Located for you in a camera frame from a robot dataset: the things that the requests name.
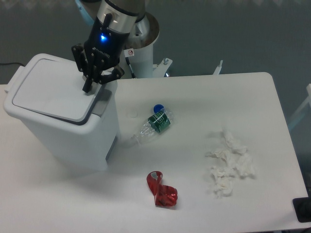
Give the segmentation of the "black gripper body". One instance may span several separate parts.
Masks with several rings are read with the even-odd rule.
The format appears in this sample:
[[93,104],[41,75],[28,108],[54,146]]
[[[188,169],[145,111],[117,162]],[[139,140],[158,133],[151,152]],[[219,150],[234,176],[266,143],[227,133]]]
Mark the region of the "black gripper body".
[[88,40],[84,43],[84,49],[88,52],[95,51],[96,66],[100,76],[101,71],[111,71],[119,65],[120,54],[128,38],[128,33],[121,33],[109,26],[112,18],[105,18],[103,22],[95,20]]

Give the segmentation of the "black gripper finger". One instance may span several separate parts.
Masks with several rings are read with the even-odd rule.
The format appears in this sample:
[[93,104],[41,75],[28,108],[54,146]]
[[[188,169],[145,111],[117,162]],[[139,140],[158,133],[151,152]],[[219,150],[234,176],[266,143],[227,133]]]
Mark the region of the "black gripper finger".
[[120,79],[124,75],[124,70],[119,66],[113,67],[111,71],[105,70],[100,72],[99,84],[106,84]]
[[99,73],[96,66],[96,58],[98,56],[93,50],[91,52],[86,51],[82,44],[72,46],[71,50],[78,70],[86,78],[82,90],[88,93],[92,89],[92,84],[99,81]]

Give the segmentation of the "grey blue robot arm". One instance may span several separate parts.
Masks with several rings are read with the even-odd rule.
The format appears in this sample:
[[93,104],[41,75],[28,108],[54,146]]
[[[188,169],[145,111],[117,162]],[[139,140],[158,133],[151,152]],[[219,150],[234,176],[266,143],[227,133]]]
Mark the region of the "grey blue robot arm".
[[145,13],[143,0],[103,0],[86,42],[71,47],[77,68],[85,76],[83,91],[93,83],[106,84],[120,79],[120,55],[129,35]]

